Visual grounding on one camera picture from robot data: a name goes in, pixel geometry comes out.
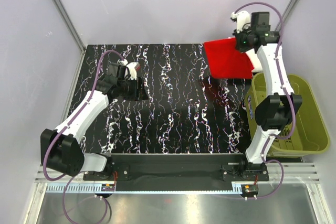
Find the red t-shirt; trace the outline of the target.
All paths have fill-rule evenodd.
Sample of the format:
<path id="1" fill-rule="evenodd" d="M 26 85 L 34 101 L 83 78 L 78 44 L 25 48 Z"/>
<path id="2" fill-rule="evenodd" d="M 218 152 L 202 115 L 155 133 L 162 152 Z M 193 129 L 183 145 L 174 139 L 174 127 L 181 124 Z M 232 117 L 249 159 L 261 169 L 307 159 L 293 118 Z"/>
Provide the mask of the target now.
<path id="1" fill-rule="evenodd" d="M 215 79 L 252 79 L 254 66 L 245 52 L 236 49 L 236 39 L 204 43 L 211 76 Z"/>

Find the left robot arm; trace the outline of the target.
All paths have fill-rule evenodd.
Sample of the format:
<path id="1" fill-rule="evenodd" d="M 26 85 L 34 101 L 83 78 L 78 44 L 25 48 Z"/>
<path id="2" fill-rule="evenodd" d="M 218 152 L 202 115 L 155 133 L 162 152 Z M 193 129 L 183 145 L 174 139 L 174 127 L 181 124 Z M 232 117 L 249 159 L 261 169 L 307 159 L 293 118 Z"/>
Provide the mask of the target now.
<path id="1" fill-rule="evenodd" d="M 144 79 L 124 79 L 108 75 L 95 79 L 92 90 L 87 93 L 80 105 L 55 129 L 45 129 L 40 136 L 41 164 L 47 180 L 47 169 L 61 173 L 61 176 L 74 177 L 81 172 L 95 172 L 103 180 L 113 175 L 110 158 L 104 154 L 84 153 L 80 143 L 87 129 L 96 117 L 116 98 L 141 101 L 148 99 Z"/>

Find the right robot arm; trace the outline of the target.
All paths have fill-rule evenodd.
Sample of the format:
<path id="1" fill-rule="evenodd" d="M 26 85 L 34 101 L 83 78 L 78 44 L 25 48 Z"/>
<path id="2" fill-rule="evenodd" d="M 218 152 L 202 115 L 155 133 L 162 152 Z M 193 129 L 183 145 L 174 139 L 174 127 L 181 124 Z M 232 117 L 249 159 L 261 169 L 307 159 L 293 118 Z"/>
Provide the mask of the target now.
<path id="1" fill-rule="evenodd" d="M 278 32 L 235 30 L 236 48 L 241 52 L 253 49 L 261 63 L 266 83 L 266 97 L 255 109 L 256 132 L 237 173 L 244 180 L 263 173 L 265 159 L 273 141 L 281 138 L 285 126 L 296 124 L 296 113 L 302 97 L 294 93 L 282 59 L 281 37 Z"/>

